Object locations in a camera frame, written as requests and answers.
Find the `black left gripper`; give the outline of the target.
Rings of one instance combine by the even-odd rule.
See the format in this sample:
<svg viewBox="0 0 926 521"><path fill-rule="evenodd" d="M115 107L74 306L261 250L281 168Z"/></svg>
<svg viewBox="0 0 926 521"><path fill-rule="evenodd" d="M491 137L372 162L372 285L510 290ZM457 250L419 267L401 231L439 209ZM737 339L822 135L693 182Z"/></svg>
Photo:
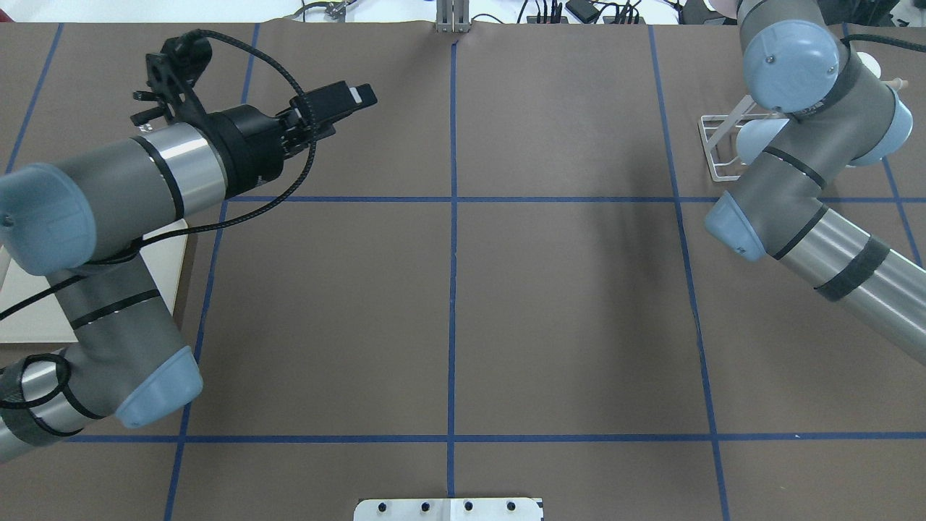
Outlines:
<svg viewBox="0 0 926 521"><path fill-rule="evenodd" d="M370 83L349 86L344 80L295 96L287 109L268 116L251 105L206 115L206 129L223 153L226 198L277 179L284 162L318 140L331 137L334 125L353 110L378 102Z"/></svg>

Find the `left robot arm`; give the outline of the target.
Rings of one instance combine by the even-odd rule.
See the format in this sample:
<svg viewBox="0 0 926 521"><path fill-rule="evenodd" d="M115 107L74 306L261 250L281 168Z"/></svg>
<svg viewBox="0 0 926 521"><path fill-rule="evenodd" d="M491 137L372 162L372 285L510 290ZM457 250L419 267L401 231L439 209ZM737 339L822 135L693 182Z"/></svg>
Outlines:
<svg viewBox="0 0 926 521"><path fill-rule="evenodd" d="M77 341L2 369L2 462L114 416L142 428L203 390L141 248L143 235L281 174L288 158L377 98L346 82L295 96L269 117L248 105L208 113L169 80L139 98L159 130L2 177L2 245L56 293Z"/></svg>

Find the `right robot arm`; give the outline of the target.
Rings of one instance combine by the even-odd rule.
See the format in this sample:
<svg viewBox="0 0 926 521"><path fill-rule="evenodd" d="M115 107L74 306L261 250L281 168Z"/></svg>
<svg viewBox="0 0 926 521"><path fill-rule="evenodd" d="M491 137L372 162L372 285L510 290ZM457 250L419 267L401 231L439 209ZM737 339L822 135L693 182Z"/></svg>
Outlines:
<svg viewBox="0 0 926 521"><path fill-rule="evenodd" d="M831 33L816 1L714 4L736 17L751 98L784 118L777 132L762 135L705 228L749 261L780 261L923 363L924 270L820 200L846 167L897 151L912 132L912 113Z"/></svg>

